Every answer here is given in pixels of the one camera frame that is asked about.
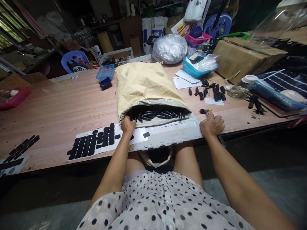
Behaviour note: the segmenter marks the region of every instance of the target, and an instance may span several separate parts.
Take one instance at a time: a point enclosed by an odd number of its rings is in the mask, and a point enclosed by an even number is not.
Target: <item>lap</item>
[[[125,176],[139,170],[146,170],[140,154],[138,152],[129,153]]]
[[[174,172],[190,178],[205,190],[193,145],[191,143],[176,145],[175,154]]]

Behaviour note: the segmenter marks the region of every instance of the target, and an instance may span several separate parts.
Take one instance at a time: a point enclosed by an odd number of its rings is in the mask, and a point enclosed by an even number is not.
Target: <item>person's left hand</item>
[[[135,128],[136,121],[130,121],[129,116],[125,116],[125,118],[122,120],[121,129],[123,133],[127,133],[129,135],[132,135],[134,128]]]

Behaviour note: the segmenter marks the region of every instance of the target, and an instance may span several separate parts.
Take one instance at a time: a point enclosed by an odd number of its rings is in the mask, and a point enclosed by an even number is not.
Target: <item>hand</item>
[[[125,118],[122,120],[121,129],[123,133],[127,133],[129,135],[132,135],[134,128],[135,128],[136,121],[130,121],[129,116],[125,116]]]
[[[224,120],[221,116],[214,116],[213,113],[208,112],[208,119],[203,120],[199,126],[201,127],[201,133],[204,138],[210,136],[218,136],[221,134],[225,125],[223,125]]]

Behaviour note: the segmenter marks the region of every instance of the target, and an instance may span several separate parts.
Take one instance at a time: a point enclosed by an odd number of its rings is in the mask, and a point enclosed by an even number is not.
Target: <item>jar lid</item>
[[[245,75],[242,79],[242,82],[251,84],[258,80],[258,77],[255,75]]]

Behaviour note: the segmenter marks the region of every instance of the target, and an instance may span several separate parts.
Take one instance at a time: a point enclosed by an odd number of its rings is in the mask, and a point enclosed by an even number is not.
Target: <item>white dress with black dots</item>
[[[144,173],[98,199],[79,229],[254,229],[231,207],[176,172]]]

